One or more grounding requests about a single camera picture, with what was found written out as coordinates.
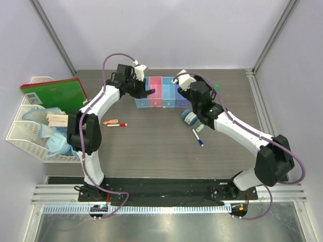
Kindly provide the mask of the light blue end bin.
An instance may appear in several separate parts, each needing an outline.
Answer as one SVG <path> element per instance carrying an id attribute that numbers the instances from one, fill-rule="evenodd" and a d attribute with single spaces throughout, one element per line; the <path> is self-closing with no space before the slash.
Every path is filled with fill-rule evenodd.
<path id="1" fill-rule="evenodd" d="M 149 77 L 145 78 L 145 91 L 149 90 Z M 136 99 L 135 98 L 135 104 L 137 108 L 149 108 L 149 98 L 145 97 L 145 98 L 140 98 L 140 99 Z"/>

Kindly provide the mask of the orange small stationery item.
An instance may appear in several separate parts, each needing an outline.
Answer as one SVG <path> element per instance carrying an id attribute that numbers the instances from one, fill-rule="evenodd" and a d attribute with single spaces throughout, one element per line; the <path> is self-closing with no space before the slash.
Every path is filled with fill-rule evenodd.
<path id="1" fill-rule="evenodd" d="M 115 125 L 115 124 L 118 124 L 118 123 L 119 123 L 118 119 L 110 119 L 110 120 L 104 121 L 102 124 L 103 125 Z"/>

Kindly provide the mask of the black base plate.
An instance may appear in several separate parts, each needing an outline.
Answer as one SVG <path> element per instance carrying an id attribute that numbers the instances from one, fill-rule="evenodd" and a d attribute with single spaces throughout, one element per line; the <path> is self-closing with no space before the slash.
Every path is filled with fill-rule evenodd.
<path id="1" fill-rule="evenodd" d="M 255 187 L 232 194 L 226 179 L 112 178 L 103 182 L 107 194 L 86 185 L 82 177 L 51 176 L 50 185 L 72 185 L 79 202 L 110 202 L 113 206 L 202 207 L 221 206 L 230 200 L 257 200 Z"/>

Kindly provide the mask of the red white marker pen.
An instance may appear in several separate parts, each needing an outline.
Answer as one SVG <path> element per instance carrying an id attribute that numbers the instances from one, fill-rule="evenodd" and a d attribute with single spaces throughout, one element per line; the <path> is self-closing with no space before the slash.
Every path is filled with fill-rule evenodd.
<path id="1" fill-rule="evenodd" d="M 107 124 L 107 127 L 127 127 L 127 123 L 120 123 L 120 124 Z"/>

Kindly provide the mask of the blue plastic bin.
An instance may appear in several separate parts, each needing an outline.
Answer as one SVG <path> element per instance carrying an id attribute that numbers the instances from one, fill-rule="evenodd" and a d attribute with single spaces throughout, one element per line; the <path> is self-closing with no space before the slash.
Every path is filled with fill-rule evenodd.
<path id="1" fill-rule="evenodd" d="M 163 87 L 163 104 L 164 108 L 173 108 L 176 104 L 175 84 L 172 82 L 173 77 L 162 77 Z"/>

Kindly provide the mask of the light green correction tape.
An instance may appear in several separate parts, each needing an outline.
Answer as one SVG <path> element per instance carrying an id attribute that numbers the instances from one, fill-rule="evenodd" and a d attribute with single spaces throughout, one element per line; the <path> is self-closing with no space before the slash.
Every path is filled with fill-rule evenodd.
<path id="1" fill-rule="evenodd" d="M 204 124 L 200 124 L 197 128 L 196 131 L 199 133 L 204 129 L 205 125 Z"/>

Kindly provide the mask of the pink plastic bin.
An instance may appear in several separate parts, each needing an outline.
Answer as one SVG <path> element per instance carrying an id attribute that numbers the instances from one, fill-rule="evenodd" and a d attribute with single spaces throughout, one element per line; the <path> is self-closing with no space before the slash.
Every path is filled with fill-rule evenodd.
<path id="1" fill-rule="evenodd" d="M 162 107 L 163 105 L 163 85 L 162 77 L 150 77 L 149 88 L 154 89 L 155 92 L 148 96 L 149 107 Z"/>

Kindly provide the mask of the white mesh desk organizer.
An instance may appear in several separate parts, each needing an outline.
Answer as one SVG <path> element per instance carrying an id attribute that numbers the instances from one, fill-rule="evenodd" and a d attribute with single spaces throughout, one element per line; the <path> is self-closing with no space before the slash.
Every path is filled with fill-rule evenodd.
<path id="1" fill-rule="evenodd" d="M 55 80 L 50 77 L 33 77 L 30 84 L 51 81 Z M 36 108 L 44 107 L 31 104 L 24 94 L 24 99 L 18 109 L 6 140 L 44 163 L 78 163 L 78 156 L 58 155 L 53 158 L 45 157 L 49 154 L 49 151 L 45 148 L 46 139 L 39 137 L 40 125 L 33 121 L 22 120 L 22 115 Z"/>

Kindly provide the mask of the wooden blocks stack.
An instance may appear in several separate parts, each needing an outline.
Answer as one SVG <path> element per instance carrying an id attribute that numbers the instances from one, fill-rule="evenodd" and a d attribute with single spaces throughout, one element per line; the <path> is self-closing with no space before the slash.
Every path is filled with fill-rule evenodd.
<path id="1" fill-rule="evenodd" d="M 68 126 L 68 115 L 66 114 L 48 114 L 46 119 L 50 127 L 64 128 Z"/>

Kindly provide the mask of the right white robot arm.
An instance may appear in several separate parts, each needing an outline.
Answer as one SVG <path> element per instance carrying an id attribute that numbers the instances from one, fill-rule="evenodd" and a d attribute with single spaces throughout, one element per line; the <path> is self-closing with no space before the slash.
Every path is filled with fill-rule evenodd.
<path id="1" fill-rule="evenodd" d="M 241 171 L 228 181 L 228 193 L 233 199 L 240 199 L 252 187 L 273 187 L 294 168 L 286 137 L 265 134 L 236 118 L 214 102 L 215 92 L 204 81 L 180 84 L 178 92 L 190 101 L 202 124 L 231 137 L 255 156 L 253 169 Z"/>

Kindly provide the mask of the purple plastic bin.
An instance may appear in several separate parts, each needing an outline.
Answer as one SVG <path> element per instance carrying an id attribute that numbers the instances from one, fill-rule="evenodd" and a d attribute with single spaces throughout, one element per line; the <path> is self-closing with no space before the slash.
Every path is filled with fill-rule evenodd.
<path id="1" fill-rule="evenodd" d="M 176 108 L 187 108 L 189 106 L 190 102 L 179 93 L 179 91 L 178 91 L 179 87 L 180 86 L 178 84 L 175 85 L 175 94 L 176 94 L 175 107 Z"/>

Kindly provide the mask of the blue slime jar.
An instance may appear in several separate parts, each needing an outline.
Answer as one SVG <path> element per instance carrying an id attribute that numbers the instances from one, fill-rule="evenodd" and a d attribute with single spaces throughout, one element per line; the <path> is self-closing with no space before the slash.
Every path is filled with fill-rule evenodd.
<path id="1" fill-rule="evenodd" d="M 193 126 L 197 121 L 197 115 L 192 111 L 192 109 L 186 109 L 181 114 L 181 119 L 185 122 L 188 126 Z"/>

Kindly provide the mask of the green folder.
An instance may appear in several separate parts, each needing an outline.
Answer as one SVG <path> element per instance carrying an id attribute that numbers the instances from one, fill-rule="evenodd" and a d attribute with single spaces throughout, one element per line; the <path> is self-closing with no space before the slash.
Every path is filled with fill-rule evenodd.
<path id="1" fill-rule="evenodd" d="M 88 97 L 78 78 L 25 84 L 20 87 L 31 104 L 44 108 L 59 108 L 69 114 L 88 102 Z"/>

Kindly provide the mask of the blue white marker pen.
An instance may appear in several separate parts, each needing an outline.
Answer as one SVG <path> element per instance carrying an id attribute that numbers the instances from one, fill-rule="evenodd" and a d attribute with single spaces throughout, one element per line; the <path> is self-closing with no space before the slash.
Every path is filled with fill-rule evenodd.
<path id="1" fill-rule="evenodd" d="M 195 130 L 195 129 L 192 129 L 192 132 L 193 132 L 194 136 L 196 137 L 197 141 L 199 142 L 199 145 L 200 145 L 201 147 L 203 147 L 203 146 L 204 146 L 204 143 L 202 142 L 202 140 L 201 140 L 201 139 L 200 139 L 200 137 L 198 136 L 198 134 L 197 134 L 196 130 Z"/>

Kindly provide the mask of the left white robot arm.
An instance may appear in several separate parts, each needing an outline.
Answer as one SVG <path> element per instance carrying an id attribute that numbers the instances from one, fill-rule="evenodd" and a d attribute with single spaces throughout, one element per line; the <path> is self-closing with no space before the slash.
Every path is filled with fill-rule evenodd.
<path id="1" fill-rule="evenodd" d="M 104 201 L 110 193 L 98 154 L 102 141 L 100 122 L 123 95 L 140 99 L 155 92 L 146 89 L 147 70 L 137 62 L 132 66 L 119 64 L 110 78 L 103 78 L 101 90 L 86 106 L 69 113 L 67 142 L 79 156 L 84 172 L 84 184 L 74 187 L 80 202 Z"/>

